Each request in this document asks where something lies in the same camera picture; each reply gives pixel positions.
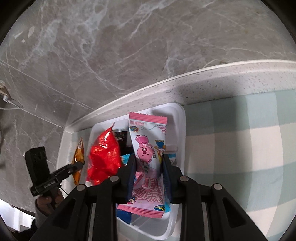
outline red plastic bag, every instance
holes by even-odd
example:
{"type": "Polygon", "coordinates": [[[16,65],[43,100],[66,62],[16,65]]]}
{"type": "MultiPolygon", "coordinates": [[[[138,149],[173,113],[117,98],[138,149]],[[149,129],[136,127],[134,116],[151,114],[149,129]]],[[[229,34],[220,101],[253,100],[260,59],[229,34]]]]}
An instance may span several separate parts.
{"type": "Polygon", "coordinates": [[[90,164],[87,173],[93,185],[98,185],[108,177],[116,175],[118,169],[123,166],[119,144],[112,127],[99,135],[89,152],[90,164]]]}

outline white plastic basket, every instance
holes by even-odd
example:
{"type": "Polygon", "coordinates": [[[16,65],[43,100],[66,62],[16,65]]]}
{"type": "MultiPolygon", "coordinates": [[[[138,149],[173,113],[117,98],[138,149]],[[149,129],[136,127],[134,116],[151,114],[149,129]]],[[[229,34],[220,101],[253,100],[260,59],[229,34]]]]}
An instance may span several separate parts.
{"type": "MultiPolygon", "coordinates": [[[[168,103],[153,108],[149,108],[138,113],[166,116],[168,118],[167,133],[166,133],[166,146],[168,149],[176,150],[177,166],[184,171],[185,159],[185,137],[186,137],[186,120],[185,111],[183,107],[177,103],[168,103]]],[[[113,129],[116,131],[128,130],[128,116],[124,115],[111,120],[107,120],[95,124],[89,136],[89,142],[86,150],[86,161],[91,146],[96,138],[113,123],[113,129]]],[[[138,215],[132,215],[131,224],[126,224],[132,229],[149,236],[155,240],[164,240],[168,238],[174,231],[179,204],[171,205],[171,211],[165,213],[162,218],[147,218],[138,215]]]]}

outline checkered tablecloth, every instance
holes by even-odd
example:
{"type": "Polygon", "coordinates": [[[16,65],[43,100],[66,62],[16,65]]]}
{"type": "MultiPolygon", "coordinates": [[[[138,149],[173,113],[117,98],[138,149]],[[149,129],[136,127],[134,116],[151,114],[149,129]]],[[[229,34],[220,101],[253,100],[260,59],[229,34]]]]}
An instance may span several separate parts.
{"type": "Polygon", "coordinates": [[[221,183],[269,241],[296,210],[296,92],[261,93],[184,106],[185,174],[221,183]]]}

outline pink snack package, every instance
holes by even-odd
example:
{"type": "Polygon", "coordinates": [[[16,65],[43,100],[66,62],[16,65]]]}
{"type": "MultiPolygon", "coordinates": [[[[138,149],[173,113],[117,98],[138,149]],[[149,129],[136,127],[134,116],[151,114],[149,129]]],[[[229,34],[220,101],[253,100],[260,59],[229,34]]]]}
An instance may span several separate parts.
{"type": "Polygon", "coordinates": [[[167,118],[131,112],[129,131],[137,157],[132,198],[118,209],[150,218],[164,214],[161,155],[165,151],[167,118]]]}

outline marble tile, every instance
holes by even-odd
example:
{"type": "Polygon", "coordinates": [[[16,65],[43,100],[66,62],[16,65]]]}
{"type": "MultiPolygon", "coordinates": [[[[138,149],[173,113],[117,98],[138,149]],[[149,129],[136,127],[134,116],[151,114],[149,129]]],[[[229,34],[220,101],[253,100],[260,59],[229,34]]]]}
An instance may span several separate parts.
{"type": "Polygon", "coordinates": [[[50,171],[57,162],[63,128],[23,110],[0,111],[2,141],[0,143],[0,199],[11,205],[34,211],[35,198],[23,153],[45,146],[50,171]]]}
{"type": "Polygon", "coordinates": [[[16,21],[0,55],[96,109],[207,66],[296,60],[296,45],[260,0],[37,0],[16,21]]]}
{"type": "Polygon", "coordinates": [[[88,106],[34,80],[4,62],[0,63],[0,70],[0,80],[7,83],[12,98],[18,100],[25,111],[46,121],[65,127],[66,124],[71,124],[75,119],[92,111],[88,106]]]}

